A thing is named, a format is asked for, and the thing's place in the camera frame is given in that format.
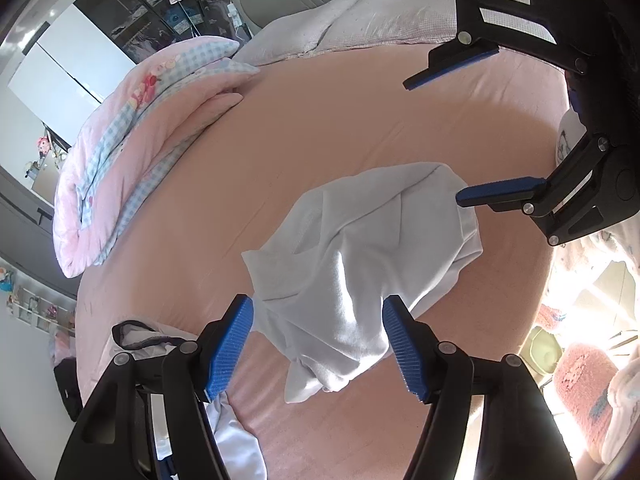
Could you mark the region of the white navy-trimmed pants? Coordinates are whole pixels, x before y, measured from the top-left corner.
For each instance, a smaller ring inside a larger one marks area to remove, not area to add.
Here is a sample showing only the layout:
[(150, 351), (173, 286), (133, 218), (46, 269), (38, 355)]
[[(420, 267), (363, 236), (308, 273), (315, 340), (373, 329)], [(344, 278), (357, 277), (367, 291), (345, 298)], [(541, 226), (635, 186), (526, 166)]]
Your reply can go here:
[[(143, 443), (154, 479), (265, 479), (258, 439), (244, 429), (224, 383), (238, 349), (224, 352), (231, 334), (202, 338), (162, 324), (122, 321), (112, 327), (103, 354), (101, 386), (114, 390), (116, 430), (131, 439), (125, 417), (137, 396), (145, 401)], [(153, 399), (162, 398), (162, 408)]]

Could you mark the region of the white navy-trimmed jacket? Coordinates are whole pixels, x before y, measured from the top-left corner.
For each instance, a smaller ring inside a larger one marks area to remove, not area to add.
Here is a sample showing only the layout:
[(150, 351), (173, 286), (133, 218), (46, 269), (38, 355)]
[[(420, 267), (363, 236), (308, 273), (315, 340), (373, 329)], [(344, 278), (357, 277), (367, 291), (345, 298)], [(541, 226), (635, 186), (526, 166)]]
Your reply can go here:
[(383, 301), (420, 316), (483, 252), (463, 180), (436, 162), (380, 167), (299, 197), (262, 248), (243, 252), (254, 329), (290, 362), (288, 403), (337, 392), (390, 352)]

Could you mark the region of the green slippers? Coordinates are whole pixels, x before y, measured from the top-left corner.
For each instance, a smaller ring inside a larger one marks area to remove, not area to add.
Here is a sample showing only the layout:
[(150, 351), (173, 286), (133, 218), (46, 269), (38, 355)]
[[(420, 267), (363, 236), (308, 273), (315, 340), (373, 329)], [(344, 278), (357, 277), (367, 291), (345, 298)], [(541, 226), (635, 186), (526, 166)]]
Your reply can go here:
[(537, 384), (553, 375), (562, 354), (555, 336), (539, 325), (532, 327), (518, 352)]

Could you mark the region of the pink fuzzy slipper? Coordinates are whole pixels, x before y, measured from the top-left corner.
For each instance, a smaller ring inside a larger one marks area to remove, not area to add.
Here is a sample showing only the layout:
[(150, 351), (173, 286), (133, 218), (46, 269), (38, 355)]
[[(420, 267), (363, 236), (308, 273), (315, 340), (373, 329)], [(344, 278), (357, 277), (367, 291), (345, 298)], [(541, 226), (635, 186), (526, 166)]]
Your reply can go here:
[(568, 347), (555, 367), (553, 385), (586, 440), (587, 452), (604, 464), (602, 446), (612, 420), (608, 386), (618, 368), (598, 349), (575, 344)]

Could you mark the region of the black bag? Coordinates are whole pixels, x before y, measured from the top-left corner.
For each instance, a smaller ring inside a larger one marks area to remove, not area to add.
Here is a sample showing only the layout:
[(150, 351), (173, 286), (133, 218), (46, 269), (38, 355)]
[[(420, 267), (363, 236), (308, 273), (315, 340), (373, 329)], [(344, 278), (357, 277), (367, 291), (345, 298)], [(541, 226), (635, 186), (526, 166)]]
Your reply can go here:
[(58, 392), (70, 420), (76, 422), (82, 411), (82, 399), (77, 378), (75, 358), (66, 358), (53, 367)]

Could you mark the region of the pink bed sheet mattress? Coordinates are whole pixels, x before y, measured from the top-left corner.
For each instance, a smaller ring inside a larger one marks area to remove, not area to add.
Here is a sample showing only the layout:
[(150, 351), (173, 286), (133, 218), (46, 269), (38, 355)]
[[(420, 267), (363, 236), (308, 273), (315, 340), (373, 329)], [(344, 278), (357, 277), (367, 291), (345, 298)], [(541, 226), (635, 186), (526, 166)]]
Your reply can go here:
[[(262, 68), (242, 102), (172, 168), (102, 266), (82, 276), (78, 382), (88, 396), (114, 324), (142, 318), (196, 334), (252, 285), (257, 249), (311, 188), (378, 166), (442, 162), (469, 184), (554, 169), (563, 73), (503, 50), (408, 91), (427, 46), (382, 46)], [(386, 359), (337, 393), (283, 399), (288, 360), (248, 338), (229, 387), (273, 479), (399, 479), (428, 409)]]

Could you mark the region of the red blue plush toy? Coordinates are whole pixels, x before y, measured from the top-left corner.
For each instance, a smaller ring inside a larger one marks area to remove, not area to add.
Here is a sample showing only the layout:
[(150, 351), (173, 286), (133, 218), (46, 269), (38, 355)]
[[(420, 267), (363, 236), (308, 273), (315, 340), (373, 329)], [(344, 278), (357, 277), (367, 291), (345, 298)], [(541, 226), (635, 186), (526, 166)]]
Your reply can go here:
[(6, 268), (0, 268), (0, 290), (2, 292), (13, 292), (14, 272)]

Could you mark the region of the grey door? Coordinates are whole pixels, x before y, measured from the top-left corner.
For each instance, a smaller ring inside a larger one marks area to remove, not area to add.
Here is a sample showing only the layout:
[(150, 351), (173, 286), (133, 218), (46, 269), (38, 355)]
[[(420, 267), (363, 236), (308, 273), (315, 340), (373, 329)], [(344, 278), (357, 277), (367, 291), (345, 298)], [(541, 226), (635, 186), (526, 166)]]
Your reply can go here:
[(60, 294), (76, 299), (80, 278), (66, 278), (56, 260), (53, 210), (1, 168), (1, 258)]

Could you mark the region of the silver drawer cabinet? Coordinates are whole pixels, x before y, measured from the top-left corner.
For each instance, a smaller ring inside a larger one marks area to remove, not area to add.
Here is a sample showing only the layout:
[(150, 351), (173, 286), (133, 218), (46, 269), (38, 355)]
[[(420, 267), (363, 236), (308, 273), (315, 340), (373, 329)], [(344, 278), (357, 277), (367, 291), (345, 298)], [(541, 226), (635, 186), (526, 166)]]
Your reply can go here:
[(32, 182), (32, 192), (50, 206), (54, 204), (55, 191), (60, 178), (60, 170), (55, 163), (55, 157), (51, 153), (47, 154), (47, 157), (43, 159), (40, 165), (34, 182)]

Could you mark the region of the folded pink checkered quilt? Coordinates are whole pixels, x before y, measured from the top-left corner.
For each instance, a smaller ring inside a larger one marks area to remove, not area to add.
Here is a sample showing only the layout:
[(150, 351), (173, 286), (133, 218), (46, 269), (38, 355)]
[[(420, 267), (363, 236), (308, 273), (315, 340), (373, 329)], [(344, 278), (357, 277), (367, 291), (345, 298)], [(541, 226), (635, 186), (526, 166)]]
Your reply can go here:
[(52, 235), (66, 278), (104, 263), (145, 200), (198, 136), (242, 101), (257, 68), (235, 40), (199, 36), (134, 66), (82, 125), (54, 194)]

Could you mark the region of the white black wardrobe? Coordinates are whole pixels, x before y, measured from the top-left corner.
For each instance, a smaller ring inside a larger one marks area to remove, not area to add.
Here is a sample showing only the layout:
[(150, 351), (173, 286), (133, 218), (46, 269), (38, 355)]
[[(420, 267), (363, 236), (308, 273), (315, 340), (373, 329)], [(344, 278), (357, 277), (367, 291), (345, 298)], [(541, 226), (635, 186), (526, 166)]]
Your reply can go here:
[(1, 135), (49, 129), (74, 143), (80, 126), (135, 65), (176, 42), (247, 29), (231, 0), (58, 0), (38, 10), (1, 73)]

